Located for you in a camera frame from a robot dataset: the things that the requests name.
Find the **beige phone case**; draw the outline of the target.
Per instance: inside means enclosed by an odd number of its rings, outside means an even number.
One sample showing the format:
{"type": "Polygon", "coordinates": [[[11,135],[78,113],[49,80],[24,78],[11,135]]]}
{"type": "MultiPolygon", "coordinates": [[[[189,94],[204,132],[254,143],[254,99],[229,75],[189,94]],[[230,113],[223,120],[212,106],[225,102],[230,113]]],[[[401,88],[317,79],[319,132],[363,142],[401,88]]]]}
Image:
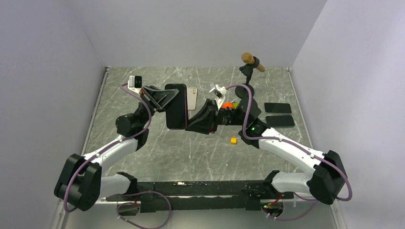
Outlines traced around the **beige phone case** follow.
{"type": "Polygon", "coordinates": [[[187,104],[188,110],[193,111],[196,109],[198,90],[195,87],[187,87],[187,104]]]}

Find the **black smartphone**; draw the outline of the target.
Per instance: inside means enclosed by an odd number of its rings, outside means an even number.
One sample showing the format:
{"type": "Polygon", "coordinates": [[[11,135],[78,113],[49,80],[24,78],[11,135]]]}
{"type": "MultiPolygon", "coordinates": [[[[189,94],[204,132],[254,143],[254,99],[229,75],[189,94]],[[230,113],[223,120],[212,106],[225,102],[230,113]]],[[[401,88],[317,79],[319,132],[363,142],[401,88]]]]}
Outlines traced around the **black smartphone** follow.
{"type": "Polygon", "coordinates": [[[291,114],[291,105],[288,103],[264,103],[266,113],[270,114],[291,114]]]}

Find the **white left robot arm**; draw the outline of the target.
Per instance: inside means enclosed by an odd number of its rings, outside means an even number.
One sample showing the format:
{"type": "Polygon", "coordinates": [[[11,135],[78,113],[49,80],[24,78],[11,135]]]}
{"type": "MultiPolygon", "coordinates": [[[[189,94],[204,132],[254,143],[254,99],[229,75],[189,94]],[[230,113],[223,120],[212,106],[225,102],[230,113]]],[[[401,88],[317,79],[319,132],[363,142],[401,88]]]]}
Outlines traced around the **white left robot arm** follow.
{"type": "Polygon", "coordinates": [[[137,194],[137,179],[127,173],[102,177],[102,172],[120,159],[141,149],[149,135],[149,126],[156,112],[166,112],[181,102],[181,111],[187,114],[187,89],[167,86],[121,89],[139,101],[133,113],[116,119],[117,138],[105,146],[83,156],[70,155],[61,171],[54,189],[54,195],[63,201],[65,212],[76,209],[89,210],[97,200],[119,194],[124,200],[132,200],[137,194]]]}

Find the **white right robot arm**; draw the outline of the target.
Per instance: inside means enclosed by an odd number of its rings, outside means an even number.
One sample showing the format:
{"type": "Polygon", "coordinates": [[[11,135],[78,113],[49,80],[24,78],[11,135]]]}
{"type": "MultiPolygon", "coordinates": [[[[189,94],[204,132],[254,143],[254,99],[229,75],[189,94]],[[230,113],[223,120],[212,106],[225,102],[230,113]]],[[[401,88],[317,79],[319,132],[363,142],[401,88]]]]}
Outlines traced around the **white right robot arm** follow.
{"type": "Polygon", "coordinates": [[[327,205],[337,200],[348,180],[339,154],[332,150],[323,153],[287,138],[259,119],[261,110],[255,100],[251,101],[250,108],[247,106],[248,98],[235,109],[219,109],[215,100],[207,99],[202,109],[188,120],[185,129],[213,134],[219,125],[242,126],[248,115],[246,127],[239,131],[241,139],[247,145],[274,153],[302,170],[301,173],[271,172],[263,186],[267,197],[276,198],[280,193],[296,192],[310,194],[327,205]]]}

